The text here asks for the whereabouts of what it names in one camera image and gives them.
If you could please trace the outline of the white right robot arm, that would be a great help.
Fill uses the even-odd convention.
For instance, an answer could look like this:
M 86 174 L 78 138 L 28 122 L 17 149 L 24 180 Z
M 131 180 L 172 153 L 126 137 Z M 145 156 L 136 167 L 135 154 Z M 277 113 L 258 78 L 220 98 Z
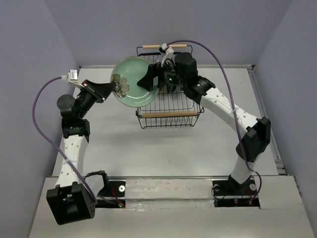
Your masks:
M 232 95 L 225 97 L 213 82 L 199 75 L 190 53 L 165 54 L 161 61 L 148 66 L 137 85 L 151 92 L 155 78 L 159 87 L 180 87 L 187 98 L 213 112 L 237 133 L 238 158 L 224 188 L 233 194 L 244 191 L 259 155 L 270 143 L 270 120 L 247 113 L 235 105 Z

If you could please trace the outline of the large dark teal plate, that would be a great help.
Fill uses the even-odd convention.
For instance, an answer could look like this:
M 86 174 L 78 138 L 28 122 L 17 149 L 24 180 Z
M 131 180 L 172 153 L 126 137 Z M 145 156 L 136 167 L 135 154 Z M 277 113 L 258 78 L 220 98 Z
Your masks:
M 167 84 L 166 89 L 167 89 L 167 94 L 173 93 L 176 90 L 177 86 L 172 85 L 172 84 Z

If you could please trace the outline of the black wire dish rack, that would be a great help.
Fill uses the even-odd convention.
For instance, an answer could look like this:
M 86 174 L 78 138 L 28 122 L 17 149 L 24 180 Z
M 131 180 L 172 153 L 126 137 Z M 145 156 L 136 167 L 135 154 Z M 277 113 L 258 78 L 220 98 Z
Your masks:
M 192 54 L 191 45 L 172 46 L 174 55 L 188 52 Z M 137 56 L 144 57 L 152 63 L 162 60 L 159 45 L 136 47 Z M 148 105 L 136 109 L 136 117 L 142 129 L 163 127 L 193 127 L 205 109 L 187 98 L 179 87 L 167 94 L 166 85 L 159 88 L 158 95 Z

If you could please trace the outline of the pale green plate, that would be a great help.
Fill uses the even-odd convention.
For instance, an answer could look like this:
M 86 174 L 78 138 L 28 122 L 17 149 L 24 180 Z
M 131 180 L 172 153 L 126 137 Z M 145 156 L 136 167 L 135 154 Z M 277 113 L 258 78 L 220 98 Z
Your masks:
M 149 92 L 137 85 L 146 75 L 151 62 L 143 57 L 127 57 L 112 70 L 110 81 L 116 84 L 115 98 L 128 107 L 143 107 L 150 104 L 158 95 L 158 80 L 154 80 L 154 89 Z

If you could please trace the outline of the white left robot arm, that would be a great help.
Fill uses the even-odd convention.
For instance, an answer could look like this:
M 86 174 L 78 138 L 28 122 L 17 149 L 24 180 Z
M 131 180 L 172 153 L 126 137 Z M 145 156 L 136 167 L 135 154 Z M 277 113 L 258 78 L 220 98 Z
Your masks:
M 99 178 L 91 187 L 83 175 L 85 152 L 90 141 L 90 123 L 84 117 L 95 103 L 103 103 L 115 87 L 113 82 L 85 80 L 77 97 L 64 94 L 57 100 L 64 143 L 64 149 L 59 152 L 64 161 L 55 187 L 47 191 L 46 199 L 58 225 L 94 218 L 97 195 L 104 196 L 109 192 L 106 180 Z

